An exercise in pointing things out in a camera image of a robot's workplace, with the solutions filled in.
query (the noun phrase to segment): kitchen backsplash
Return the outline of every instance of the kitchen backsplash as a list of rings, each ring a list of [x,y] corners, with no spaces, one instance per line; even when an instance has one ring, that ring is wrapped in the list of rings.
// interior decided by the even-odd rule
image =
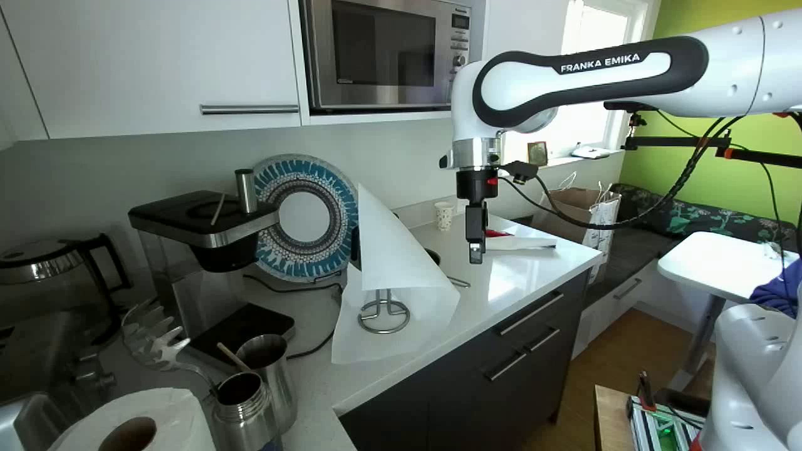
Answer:
[[[452,148],[449,121],[332,126],[303,130],[203,134],[17,144],[0,154],[0,252],[15,243],[105,230],[124,257],[141,260],[129,212],[189,193],[234,193],[234,171],[280,154],[308,154],[338,165],[389,209],[422,223],[437,198],[454,195],[454,173],[437,163]],[[542,171],[547,183],[580,171],[576,183],[616,180],[620,158]],[[490,203],[527,215],[516,193]]]

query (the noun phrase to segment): green wall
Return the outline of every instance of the green wall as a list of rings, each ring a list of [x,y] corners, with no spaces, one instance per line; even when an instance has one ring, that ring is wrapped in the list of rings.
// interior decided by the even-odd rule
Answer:
[[[661,0],[654,36],[682,36],[790,9],[802,9],[802,0]],[[636,136],[682,136],[657,113],[644,113],[644,121],[649,126],[642,126]],[[714,119],[674,119],[674,124],[696,136],[701,136],[713,121]],[[753,150],[802,158],[802,130],[793,119],[749,115],[731,129],[731,141]],[[622,180],[667,193],[688,158],[690,148],[639,148],[627,154]],[[780,218],[797,223],[802,168],[766,165],[766,171],[774,178]],[[774,218],[765,168],[760,163],[714,158],[714,148],[706,150],[676,198]]]

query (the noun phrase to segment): kitchen counter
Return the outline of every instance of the kitchen counter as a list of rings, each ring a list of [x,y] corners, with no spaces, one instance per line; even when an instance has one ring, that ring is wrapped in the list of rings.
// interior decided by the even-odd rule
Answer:
[[[413,237],[441,257],[447,275],[468,280],[458,288],[461,302],[449,329],[432,346],[413,356],[397,356],[370,364],[332,364],[332,346],[289,364],[289,378],[298,402],[298,418],[285,434],[289,451],[348,451],[353,448],[338,416],[359,408],[406,377],[426,368],[437,358],[483,333],[527,303],[547,297],[575,275],[590,270],[601,257],[572,242],[561,242],[533,228],[491,218],[491,228],[518,239],[553,239],[553,252],[490,252],[481,267],[468,264],[464,218],[454,218],[449,234],[434,227],[416,228]]]
[[[449,234],[441,234],[434,227],[413,228],[419,243],[439,254],[447,275],[472,283],[468,288],[458,288],[461,302],[449,329],[444,329],[437,341],[411,356],[334,367],[329,344],[310,356],[289,361],[285,371],[298,404],[298,418],[283,436],[285,451],[353,451],[357,447],[338,421],[340,413],[348,413],[377,398],[386,389],[401,383],[406,377],[426,368],[449,352],[527,308],[537,298],[582,275],[601,259],[595,249],[547,237],[513,220],[491,218],[490,228],[495,230],[507,230],[516,239],[548,239],[553,242],[553,249],[490,249],[483,264],[472,267],[461,223],[464,218],[457,215]],[[337,293],[338,285],[303,293],[271,293],[260,283],[246,283],[246,298],[250,303],[285,314],[297,322],[297,337],[289,346],[289,356],[313,348],[334,331],[338,317]],[[105,356],[105,368],[115,371],[117,377],[115,397],[154,386],[194,389],[201,398],[208,394],[208,386],[185,371],[157,373],[139,368],[121,341],[115,341]]]

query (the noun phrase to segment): espresso machine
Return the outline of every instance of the espresso machine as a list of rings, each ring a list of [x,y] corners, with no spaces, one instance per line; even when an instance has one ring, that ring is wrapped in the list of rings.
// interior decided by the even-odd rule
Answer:
[[[213,367],[228,367],[218,344],[239,348],[259,333],[294,333],[294,318],[243,302],[240,270],[256,260],[259,234],[276,223],[276,205],[259,203],[250,171],[235,171],[235,186],[235,195],[195,191],[129,214],[157,303],[180,322],[194,356]]]

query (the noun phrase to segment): paper towel roll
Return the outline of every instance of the paper towel roll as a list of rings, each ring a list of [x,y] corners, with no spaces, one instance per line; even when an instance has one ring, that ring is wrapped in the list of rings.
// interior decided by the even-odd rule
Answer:
[[[185,389],[151,389],[107,402],[72,424],[51,448],[89,451],[112,441],[147,451],[216,448],[203,408]]]
[[[408,228],[359,186],[362,270],[348,268],[340,317],[334,329],[332,361],[378,361],[413,353],[437,339],[454,318],[458,290],[432,260]],[[359,327],[359,312],[377,290],[391,288],[411,322],[393,333],[377,337]]]

